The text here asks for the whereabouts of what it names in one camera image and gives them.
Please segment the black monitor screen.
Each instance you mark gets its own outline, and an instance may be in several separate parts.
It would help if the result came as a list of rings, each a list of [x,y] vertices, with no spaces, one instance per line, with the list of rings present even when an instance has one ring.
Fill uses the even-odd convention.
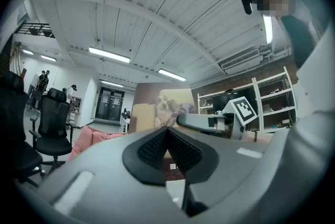
[[[258,113],[258,105],[256,102],[256,95],[253,86],[243,89],[228,89],[224,93],[212,98],[214,112],[223,110],[227,103],[235,98],[245,97],[250,103],[251,107]]]

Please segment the black double door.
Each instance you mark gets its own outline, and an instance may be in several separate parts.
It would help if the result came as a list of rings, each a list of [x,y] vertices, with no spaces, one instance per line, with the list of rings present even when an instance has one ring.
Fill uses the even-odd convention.
[[[102,87],[99,93],[95,118],[119,121],[124,95],[125,92],[123,91]]]

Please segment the low white shelving rack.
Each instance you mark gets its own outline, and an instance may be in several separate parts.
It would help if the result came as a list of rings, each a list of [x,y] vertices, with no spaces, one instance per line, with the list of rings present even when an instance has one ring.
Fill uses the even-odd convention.
[[[206,94],[201,95],[197,94],[197,105],[198,105],[198,114],[204,114],[204,115],[213,115],[214,109],[213,109],[213,98],[218,96],[219,94]]]

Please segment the white desk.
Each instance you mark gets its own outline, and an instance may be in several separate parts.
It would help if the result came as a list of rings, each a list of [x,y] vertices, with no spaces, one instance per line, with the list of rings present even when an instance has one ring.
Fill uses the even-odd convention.
[[[121,132],[128,133],[129,124],[130,124],[130,118],[124,118],[123,116],[121,116],[120,118]]]

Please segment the white air conditioner unit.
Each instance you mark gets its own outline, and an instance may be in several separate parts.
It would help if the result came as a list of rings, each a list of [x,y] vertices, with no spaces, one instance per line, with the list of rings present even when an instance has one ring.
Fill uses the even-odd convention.
[[[220,62],[220,66],[223,70],[227,70],[231,67],[249,61],[251,59],[257,58],[260,56],[258,49],[249,48],[243,52],[240,52],[236,55],[235,58],[230,57]]]

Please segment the black metal railing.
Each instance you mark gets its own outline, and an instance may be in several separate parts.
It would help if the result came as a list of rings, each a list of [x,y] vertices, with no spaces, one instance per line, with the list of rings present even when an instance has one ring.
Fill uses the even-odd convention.
[[[49,24],[42,23],[22,23],[15,30],[14,34],[43,36],[46,38],[55,38],[53,31]]]

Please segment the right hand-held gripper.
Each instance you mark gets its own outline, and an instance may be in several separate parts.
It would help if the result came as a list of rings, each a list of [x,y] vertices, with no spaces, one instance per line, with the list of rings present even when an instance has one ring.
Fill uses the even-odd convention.
[[[214,115],[180,114],[176,122],[191,129],[214,129],[210,134],[216,137],[241,140],[247,125],[257,117],[247,99],[239,97],[228,101]]]

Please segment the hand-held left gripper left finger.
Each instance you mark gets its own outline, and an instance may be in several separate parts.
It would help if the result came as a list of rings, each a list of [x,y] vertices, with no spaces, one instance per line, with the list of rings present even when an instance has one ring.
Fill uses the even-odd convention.
[[[66,220],[83,224],[187,224],[164,186],[136,180],[122,153],[147,131],[99,142],[49,175],[38,196]]]

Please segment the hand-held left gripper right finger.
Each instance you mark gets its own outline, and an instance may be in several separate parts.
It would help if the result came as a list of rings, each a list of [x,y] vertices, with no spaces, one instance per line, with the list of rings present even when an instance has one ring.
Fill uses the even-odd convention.
[[[258,168],[269,144],[167,128],[166,146],[186,179],[182,211],[167,208],[167,218],[261,217]]]

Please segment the pink cushion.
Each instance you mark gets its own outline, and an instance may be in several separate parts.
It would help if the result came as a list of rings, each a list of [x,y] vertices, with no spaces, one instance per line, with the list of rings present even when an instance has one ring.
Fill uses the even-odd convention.
[[[123,137],[127,135],[126,132],[102,132],[100,130],[94,129],[89,126],[84,126],[82,131],[76,140],[73,149],[68,157],[66,163],[71,162],[89,147],[110,139],[115,139],[118,137]]]

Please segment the black office chair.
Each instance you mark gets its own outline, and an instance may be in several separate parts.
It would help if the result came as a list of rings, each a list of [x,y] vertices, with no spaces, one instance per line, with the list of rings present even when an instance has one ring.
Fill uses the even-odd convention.
[[[39,185],[30,177],[42,172],[42,156],[26,142],[27,100],[23,79],[14,72],[6,72],[0,78],[0,149],[4,156],[0,165],[12,179],[37,188]]]
[[[42,96],[39,102],[40,116],[32,116],[33,148],[44,155],[53,157],[53,161],[43,161],[43,165],[51,166],[50,172],[58,169],[64,161],[58,157],[72,152],[72,138],[74,124],[70,126],[70,137],[67,138],[66,119],[70,104],[66,102],[66,93],[55,88],[49,89],[47,95]],[[38,129],[36,120],[40,119]]]

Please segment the tall white shelving rack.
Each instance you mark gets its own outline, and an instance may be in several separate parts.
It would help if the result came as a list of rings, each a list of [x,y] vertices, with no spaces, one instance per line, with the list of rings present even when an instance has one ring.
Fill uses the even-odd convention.
[[[291,78],[284,71],[262,80],[252,79],[262,133],[291,128],[296,122],[297,104]]]

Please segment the dog picture book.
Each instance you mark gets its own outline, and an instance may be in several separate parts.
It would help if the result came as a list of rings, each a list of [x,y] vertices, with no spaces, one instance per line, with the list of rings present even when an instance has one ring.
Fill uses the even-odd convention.
[[[187,83],[140,83],[135,91],[128,132],[178,127],[176,119],[179,115],[197,113]]]

